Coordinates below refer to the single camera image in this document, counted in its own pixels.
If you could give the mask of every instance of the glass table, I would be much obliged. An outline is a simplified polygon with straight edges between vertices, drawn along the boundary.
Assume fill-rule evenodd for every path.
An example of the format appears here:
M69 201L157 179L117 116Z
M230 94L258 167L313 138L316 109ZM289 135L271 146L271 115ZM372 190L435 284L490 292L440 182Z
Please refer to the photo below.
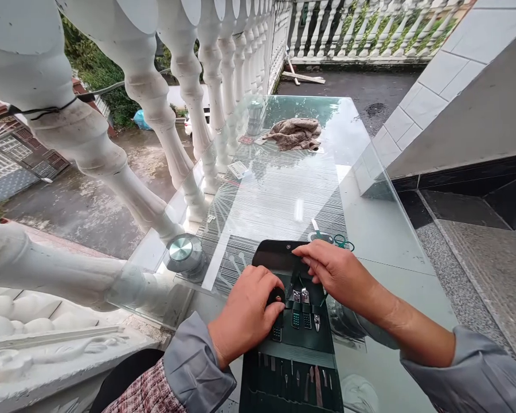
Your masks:
M222 308L222 301L210 296L229 294L262 240L309 241L315 235L311 222L315 219L322 234L341 234L351 241L354 254L385 287L446 328L455 326L451 305L353 101L247 96L227 120L222 130L225 139L238 140L244 134L248 107L255 101L264 107L259 118L264 132L283 119L317 119L322 127L320 150L279 151L274 141L258 145L241 139L244 142L232 162L241 162L248 171L241 179L230 171L221 176L219 190L209 197L208 218L193 229L185 222L188 232L202 244L201 259L206 260L202 271L197 276L167 271L172 257L154 231L147 234L130 262L169 274L173 282L206 293L208 296L194 295L190 310L210 321ZM201 182L200 163L193 173ZM184 223L183 191L178 191L169 204L172 218ZM173 253L185 254L183 246L179 247L182 249ZM434 411L400 365L399 353L364 334L345 333L347 320L339 307L329 303L331 326L340 333L334 335L336 362L343 392L353 395L355 406L361 403L362 411L367 412Z

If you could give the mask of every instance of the concrete ground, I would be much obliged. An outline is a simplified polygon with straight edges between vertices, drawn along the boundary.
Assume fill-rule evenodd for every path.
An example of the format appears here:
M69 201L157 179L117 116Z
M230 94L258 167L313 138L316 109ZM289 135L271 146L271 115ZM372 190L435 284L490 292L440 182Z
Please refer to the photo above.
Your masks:
M302 69L300 75L321 76L325 84L293 80L282 77L278 95L336 96L352 98L361 120L371 137L375 136L401 99L420 76L415 72L311 72Z
M190 158L193 146L177 125ZM155 132L128 130L114 142L124 148L135 174L160 198L168 201L175 193L168 165ZM11 198L4 206L6 217L44 232L128 259L144 233L128 208L100 181L75 166L67 168L52 184L39 182Z

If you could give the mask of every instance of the manicure kit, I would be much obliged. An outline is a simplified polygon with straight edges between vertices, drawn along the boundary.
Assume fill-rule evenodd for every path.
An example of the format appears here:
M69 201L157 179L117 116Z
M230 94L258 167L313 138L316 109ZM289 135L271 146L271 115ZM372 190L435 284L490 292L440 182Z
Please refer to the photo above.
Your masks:
M343 412L326 293L292 254L304 244L265 240L253 257L252 265L283 282L268 304L282 301L285 309L268 337L244 355L240 412Z

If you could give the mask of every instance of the towel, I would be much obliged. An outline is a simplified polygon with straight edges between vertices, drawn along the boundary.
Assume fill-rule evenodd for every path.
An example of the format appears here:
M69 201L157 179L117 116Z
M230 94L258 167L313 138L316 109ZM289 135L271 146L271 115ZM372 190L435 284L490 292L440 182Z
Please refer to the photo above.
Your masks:
M321 125L317 119L292 118L277 122L265 136L277 142L279 151L289 149L318 150Z

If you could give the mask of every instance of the gray sleeve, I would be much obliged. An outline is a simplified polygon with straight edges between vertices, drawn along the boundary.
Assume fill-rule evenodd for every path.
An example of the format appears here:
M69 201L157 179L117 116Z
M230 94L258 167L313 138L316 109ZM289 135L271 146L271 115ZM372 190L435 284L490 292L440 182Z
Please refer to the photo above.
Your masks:
M197 313L180 324L163 363L170 388L189 413L216 410L237 385L229 367L219 369L208 328Z
M487 337L458 326L455 358L446 368L402 359L403 367L444 411L516 412L516 361Z

